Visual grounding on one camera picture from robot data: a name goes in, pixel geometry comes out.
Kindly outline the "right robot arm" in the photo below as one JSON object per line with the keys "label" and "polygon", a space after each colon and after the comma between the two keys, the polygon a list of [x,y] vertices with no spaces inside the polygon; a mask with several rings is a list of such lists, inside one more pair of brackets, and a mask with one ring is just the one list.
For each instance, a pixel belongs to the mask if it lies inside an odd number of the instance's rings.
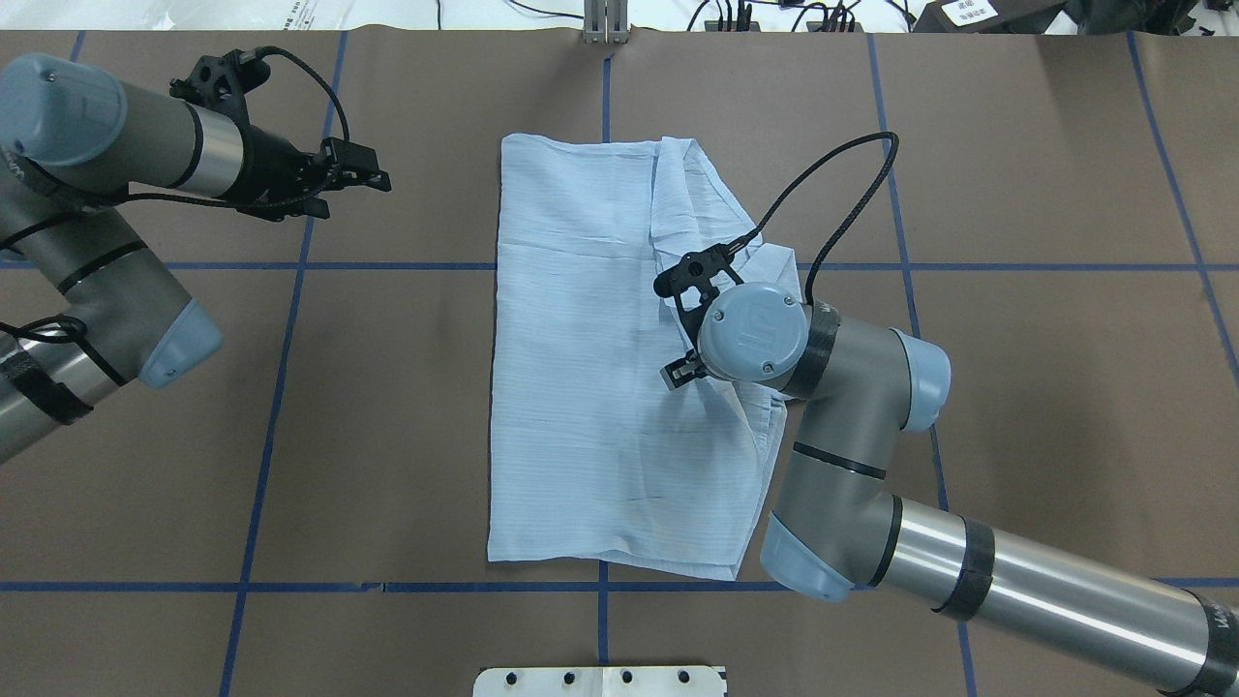
{"label": "right robot arm", "polygon": [[[818,288],[957,363],[904,498],[1237,600],[1237,244],[846,241]],[[740,696],[1145,696],[898,592],[623,591],[600,657],[721,664]]]}

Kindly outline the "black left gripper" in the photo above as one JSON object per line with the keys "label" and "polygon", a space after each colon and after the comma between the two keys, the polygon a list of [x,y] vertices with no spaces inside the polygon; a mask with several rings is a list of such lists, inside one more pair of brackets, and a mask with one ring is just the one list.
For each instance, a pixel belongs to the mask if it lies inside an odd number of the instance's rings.
{"label": "black left gripper", "polygon": [[[266,222],[287,217],[326,220],[326,193],[364,186],[390,193],[390,175],[378,167],[375,150],[344,137],[325,137],[318,155],[305,154],[287,137],[252,123],[245,97],[271,76],[270,51],[230,51],[202,56],[185,79],[169,83],[169,97],[185,102],[195,119],[190,163],[171,189],[234,204],[244,215]],[[327,177],[328,168],[332,170]]]}

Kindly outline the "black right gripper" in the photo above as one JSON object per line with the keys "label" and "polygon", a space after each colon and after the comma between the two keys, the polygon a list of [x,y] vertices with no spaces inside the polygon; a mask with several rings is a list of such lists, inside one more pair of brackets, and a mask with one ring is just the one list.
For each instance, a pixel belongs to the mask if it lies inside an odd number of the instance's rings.
{"label": "black right gripper", "polygon": [[[681,329],[686,332],[686,340],[690,340],[691,347],[685,357],[663,366],[662,379],[669,391],[676,391],[696,379],[710,375],[700,354],[694,352],[698,349],[699,334],[707,318],[710,305],[721,293],[712,279],[716,279],[717,274],[726,274],[733,284],[743,284],[732,267],[735,254],[733,248],[707,248],[699,253],[686,253],[676,265],[655,274],[653,291],[663,300],[668,297],[674,300]],[[684,296],[690,290],[696,291],[698,300],[694,308],[686,310]]]}

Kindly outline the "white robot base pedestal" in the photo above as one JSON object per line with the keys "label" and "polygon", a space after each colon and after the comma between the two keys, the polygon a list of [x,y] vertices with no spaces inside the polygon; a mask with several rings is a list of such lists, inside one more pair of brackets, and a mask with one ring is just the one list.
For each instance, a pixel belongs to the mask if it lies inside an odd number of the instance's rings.
{"label": "white robot base pedestal", "polygon": [[479,672],[473,696],[727,696],[707,665],[503,667]]}

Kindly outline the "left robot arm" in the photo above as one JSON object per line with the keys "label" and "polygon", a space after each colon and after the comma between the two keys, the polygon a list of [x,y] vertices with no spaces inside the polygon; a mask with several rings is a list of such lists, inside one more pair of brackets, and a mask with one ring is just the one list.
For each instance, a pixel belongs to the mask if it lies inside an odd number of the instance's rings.
{"label": "left robot arm", "polygon": [[221,349],[221,327],[120,215],[164,201],[282,222],[327,220],[326,193],[388,193],[378,155],[349,136],[315,151],[252,123],[245,98],[278,45],[199,57],[166,94],[95,66],[26,53],[2,71],[2,258],[32,264],[66,300],[2,326],[1,453],[12,459],[78,423],[129,383],[166,387]]}

